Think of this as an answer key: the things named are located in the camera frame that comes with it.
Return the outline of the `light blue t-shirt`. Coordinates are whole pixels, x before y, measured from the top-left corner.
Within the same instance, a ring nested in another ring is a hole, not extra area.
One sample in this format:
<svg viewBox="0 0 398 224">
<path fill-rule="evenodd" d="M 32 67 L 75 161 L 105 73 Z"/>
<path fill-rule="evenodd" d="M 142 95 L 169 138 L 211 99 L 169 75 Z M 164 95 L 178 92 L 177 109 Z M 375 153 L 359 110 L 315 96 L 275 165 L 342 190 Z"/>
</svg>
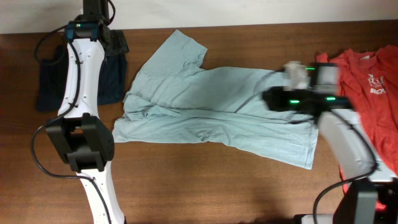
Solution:
<svg viewBox="0 0 398 224">
<path fill-rule="evenodd" d="M 207 49 L 179 30 L 138 71 L 114 123 L 116 142 L 220 142 L 311 169 L 318 130 L 305 115 L 268 109 L 261 93 L 284 72 L 202 68 Z"/>
</svg>

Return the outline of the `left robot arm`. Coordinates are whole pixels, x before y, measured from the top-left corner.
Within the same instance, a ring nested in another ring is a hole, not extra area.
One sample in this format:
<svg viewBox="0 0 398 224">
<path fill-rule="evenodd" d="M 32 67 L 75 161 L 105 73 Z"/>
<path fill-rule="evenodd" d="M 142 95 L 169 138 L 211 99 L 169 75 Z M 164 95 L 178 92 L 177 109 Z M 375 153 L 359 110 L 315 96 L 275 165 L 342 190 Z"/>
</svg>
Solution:
<svg viewBox="0 0 398 224">
<path fill-rule="evenodd" d="M 98 114 L 100 73 L 106 57 L 123 52 L 121 36 L 109 29 L 116 14 L 111 1 L 84 1 L 83 12 L 63 27 L 68 70 L 58 115 L 46 130 L 62 162 L 85 190 L 94 223 L 126 223 L 114 189 L 114 138 Z"/>
</svg>

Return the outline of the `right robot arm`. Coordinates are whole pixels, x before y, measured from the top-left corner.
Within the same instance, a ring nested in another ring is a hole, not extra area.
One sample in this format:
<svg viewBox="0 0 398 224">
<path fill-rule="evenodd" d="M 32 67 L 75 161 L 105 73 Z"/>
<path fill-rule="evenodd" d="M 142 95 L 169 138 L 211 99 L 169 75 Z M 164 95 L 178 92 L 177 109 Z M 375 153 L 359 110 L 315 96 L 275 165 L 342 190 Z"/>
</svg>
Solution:
<svg viewBox="0 0 398 224">
<path fill-rule="evenodd" d="M 334 63 L 306 67 L 290 62 L 283 68 L 286 86 L 261 93 L 271 111 L 309 115 L 329 143 L 342 180 L 320 192 L 311 214 L 299 214 L 294 223 L 397 223 L 397 176 L 382 161 L 361 124 L 359 113 L 346 96 L 336 95 L 339 68 Z M 329 191 L 348 186 L 332 214 L 320 214 L 318 205 Z"/>
</svg>

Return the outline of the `folded dark navy garment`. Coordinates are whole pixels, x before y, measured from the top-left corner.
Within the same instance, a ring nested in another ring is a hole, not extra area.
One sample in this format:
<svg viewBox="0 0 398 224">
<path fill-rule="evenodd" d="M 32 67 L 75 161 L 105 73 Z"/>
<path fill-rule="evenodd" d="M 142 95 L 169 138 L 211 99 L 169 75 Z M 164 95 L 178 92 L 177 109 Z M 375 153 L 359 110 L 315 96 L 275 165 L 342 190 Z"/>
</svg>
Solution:
<svg viewBox="0 0 398 224">
<path fill-rule="evenodd" d="M 39 97 L 35 109 L 39 112 L 59 109 L 65 93 L 68 72 L 68 55 L 65 48 L 57 46 L 52 59 L 43 59 L 40 64 Z M 124 96 L 127 61 L 124 54 L 107 57 L 101 67 L 98 83 L 98 104 L 117 103 Z"/>
</svg>

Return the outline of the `red t-shirt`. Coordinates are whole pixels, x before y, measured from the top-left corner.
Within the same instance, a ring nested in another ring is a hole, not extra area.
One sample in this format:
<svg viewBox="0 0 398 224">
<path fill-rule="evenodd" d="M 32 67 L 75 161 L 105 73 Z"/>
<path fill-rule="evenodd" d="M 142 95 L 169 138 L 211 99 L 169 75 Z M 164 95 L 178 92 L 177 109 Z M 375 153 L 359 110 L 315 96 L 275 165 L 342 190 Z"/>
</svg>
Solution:
<svg viewBox="0 0 398 224">
<path fill-rule="evenodd" d="M 383 162 L 397 173 L 397 47 L 348 49 L 335 58 L 323 53 L 317 62 L 339 67 L 338 94 L 349 98 Z"/>
</svg>

